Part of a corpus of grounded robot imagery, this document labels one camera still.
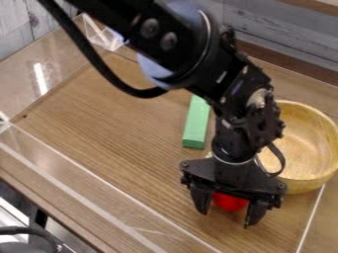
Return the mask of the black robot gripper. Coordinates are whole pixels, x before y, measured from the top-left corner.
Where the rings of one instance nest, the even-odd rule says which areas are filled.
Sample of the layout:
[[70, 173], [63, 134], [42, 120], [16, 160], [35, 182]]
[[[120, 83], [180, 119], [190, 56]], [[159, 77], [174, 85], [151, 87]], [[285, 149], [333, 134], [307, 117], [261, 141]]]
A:
[[213, 193], [218, 192], [250, 201], [245, 227], [255, 225], [267, 210], [282, 206], [285, 183], [270, 176], [254, 160], [229, 164], [217, 158], [184, 160], [179, 163], [180, 183], [187, 186], [196, 210], [208, 213]]

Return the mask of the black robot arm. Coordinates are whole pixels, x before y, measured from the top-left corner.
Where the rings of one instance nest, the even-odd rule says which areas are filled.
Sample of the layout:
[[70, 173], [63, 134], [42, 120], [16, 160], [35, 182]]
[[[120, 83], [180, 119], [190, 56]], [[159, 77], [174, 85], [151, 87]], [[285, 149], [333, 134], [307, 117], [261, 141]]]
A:
[[247, 225], [282, 204], [286, 185], [258, 154], [275, 148], [285, 123], [270, 76], [239, 51], [233, 29], [190, 0], [67, 0], [123, 39], [155, 87], [138, 89], [114, 73], [56, 3], [39, 0], [102, 76], [128, 95], [151, 99], [171, 89], [202, 98], [215, 113], [211, 155], [179, 164], [180, 182], [199, 212], [214, 196], [249, 202]]

